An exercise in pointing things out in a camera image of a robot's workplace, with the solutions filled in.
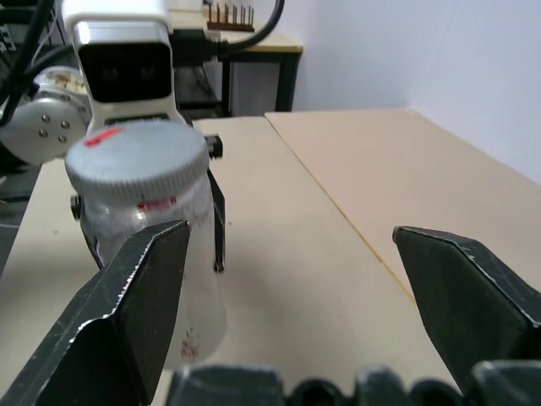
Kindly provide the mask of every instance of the red label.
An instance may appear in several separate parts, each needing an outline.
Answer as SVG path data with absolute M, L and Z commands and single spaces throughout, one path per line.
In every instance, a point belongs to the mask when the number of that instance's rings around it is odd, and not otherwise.
M 101 144 L 103 140 L 106 140 L 107 138 L 111 138 L 114 135 L 120 133 L 121 131 L 122 131 L 122 127 L 115 127 L 114 129 L 106 129 L 105 131 L 85 141 L 85 146 L 88 146 L 89 148 L 93 146 L 97 146 Z
M 171 207 L 175 203 L 177 203 L 176 197 L 168 197 L 166 199 L 145 201 L 143 203 L 139 203 L 137 205 L 137 208 L 141 211 L 164 210 L 168 207 Z

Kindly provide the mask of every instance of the white wall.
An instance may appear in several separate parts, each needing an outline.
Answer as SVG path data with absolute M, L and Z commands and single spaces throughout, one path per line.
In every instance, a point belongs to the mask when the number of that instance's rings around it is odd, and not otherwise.
M 412 107 L 541 180 L 538 0 L 287 0 L 279 30 L 305 48 L 294 110 Z M 235 113 L 271 110 L 276 76 L 237 69 Z

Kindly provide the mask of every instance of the table surface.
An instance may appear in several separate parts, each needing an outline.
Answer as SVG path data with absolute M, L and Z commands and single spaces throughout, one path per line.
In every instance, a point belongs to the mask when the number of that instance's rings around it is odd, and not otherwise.
M 377 364 L 407 383 L 451 382 L 413 302 L 269 122 L 196 125 L 225 146 L 212 171 L 227 200 L 228 329 L 206 363 L 274 365 L 288 391 L 320 376 L 351 392 L 354 374 Z M 96 272 L 72 193 L 61 161 L 43 167 L 0 278 L 0 394 Z M 170 379 L 164 371 L 154 405 Z
M 409 293 L 395 226 L 477 239 L 541 290 L 539 184 L 410 110 L 266 117 Z
M 201 12 L 197 11 L 182 11 L 170 10 L 173 26 L 177 29 L 184 28 L 203 28 L 206 30 L 206 17 Z M 255 22 L 255 29 L 259 29 L 260 25 Z M 219 31 L 222 40 L 229 42 L 241 41 L 253 33 L 234 32 L 234 31 Z M 295 42 L 293 39 L 283 35 L 280 32 L 273 31 L 262 42 L 248 49 L 249 52 L 288 52 L 300 53 L 303 51 L 303 46 Z

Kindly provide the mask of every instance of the gray bottle cap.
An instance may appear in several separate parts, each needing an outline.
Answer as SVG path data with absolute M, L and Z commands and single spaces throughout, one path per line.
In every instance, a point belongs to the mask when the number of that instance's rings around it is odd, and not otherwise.
M 112 205 L 178 196 L 209 167 L 205 137 L 170 121 L 106 127 L 74 145 L 64 161 L 80 195 Z

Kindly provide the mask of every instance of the black table leg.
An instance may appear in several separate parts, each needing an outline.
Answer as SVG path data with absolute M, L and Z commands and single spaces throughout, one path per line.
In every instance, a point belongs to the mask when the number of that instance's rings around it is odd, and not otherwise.
M 224 112 L 231 112 L 231 62 L 221 61 L 221 108 Z
M 285 53 L 280 63 L 280 77 L 278 78 L 275 107 L 275 111 L 277 112 L 291 112 L 292 110 L 298 61 L 300 58 L 300 53 Z

